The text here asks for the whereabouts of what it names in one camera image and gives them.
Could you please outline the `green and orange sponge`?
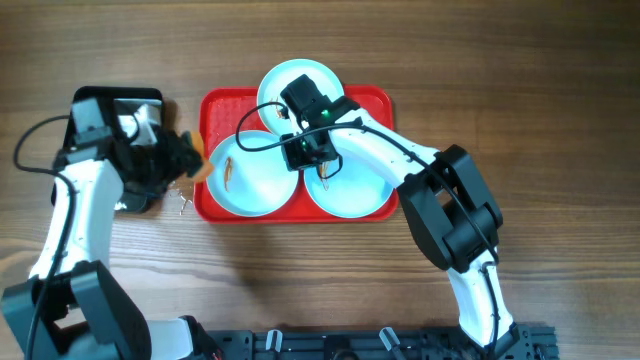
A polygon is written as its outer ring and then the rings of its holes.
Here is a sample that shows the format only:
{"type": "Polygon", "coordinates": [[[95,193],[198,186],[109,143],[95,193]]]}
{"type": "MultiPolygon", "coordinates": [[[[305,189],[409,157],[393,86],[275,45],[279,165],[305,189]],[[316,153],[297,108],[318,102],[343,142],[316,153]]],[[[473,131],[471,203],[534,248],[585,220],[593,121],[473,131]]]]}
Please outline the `green and orange sponge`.
{"type": "Polygon", "coordinates": [[[214,165],[206,158],[201,134],[198,131],[187,131],[181,135],[181,139],[188,146],[187,177],[194,183],[204,182],[213,172],[214,165]]]}

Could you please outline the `light blue plate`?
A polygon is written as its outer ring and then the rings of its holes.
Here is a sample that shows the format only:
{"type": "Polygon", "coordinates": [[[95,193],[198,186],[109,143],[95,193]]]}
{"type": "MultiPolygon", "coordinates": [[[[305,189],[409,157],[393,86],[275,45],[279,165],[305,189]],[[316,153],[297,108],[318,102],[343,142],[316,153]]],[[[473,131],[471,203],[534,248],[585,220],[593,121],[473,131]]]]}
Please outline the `light blue plate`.
{"type": "Polygon", "coordinates": [[[330,215],[354,219],[373,214],[391,197],[394,188],[363,162],[344,155],[303,172],[305,188],[312,201],[330,215]]]}
{"type": "Polygon", "coordinates": [[[214,171],[206,185],[218,205],[237,216],[260,217],[292,198],[299,173],[287,168],[281,149],[254,150],[277,141],[270,132],[246,130],[216,146],[209,158],[214,171]]]}
{"type": "MultiPolygon", "coordinates": [[[[281,91],[301,75],[307,75],[330,100],[345,94],[342,83],[330,68],[311,59],[293,59],[278,64],[266,74],[258,88],[257,104],[283,103],[281,91]]],[[[265,127],[277,136],[301,132],[292,111],[285,119],[281,107],[271,105],[259,109],[258,114],[265,127]]]]}

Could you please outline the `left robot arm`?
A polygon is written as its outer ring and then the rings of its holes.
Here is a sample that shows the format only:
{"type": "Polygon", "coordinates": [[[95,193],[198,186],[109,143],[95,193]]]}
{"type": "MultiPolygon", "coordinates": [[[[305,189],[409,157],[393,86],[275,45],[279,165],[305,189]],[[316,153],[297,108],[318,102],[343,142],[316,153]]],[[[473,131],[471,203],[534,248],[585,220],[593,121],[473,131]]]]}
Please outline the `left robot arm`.
{"type": "Polygon", "coordinates": [[[182,174],[212,171],[196,132],[159,130],[155,143],[112,135],[58,153],[56,201],[45,247],[1,309],[28,359],[210,359],[219,350],[191,316],[148,321],[108,268],[115,205],[127,183],[163,193],[182,174]]]}

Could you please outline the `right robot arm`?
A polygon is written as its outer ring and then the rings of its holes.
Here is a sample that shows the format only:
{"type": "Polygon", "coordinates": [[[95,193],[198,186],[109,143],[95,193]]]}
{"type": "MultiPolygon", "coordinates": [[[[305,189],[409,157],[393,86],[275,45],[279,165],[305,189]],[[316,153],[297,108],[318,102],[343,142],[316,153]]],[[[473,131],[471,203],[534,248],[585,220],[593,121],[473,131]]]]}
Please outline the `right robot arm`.
{"type": "Polygon", "coordinates": [[[419,145],[362,108],[323,110],[304,130],[281,135],[279,145],[295,170],[348,155],[395,188],[416,245],[448,274],[462,332],[488,356],[507,352],[516,323],[497,274],[503,216],[463,148],[419,145]]]}

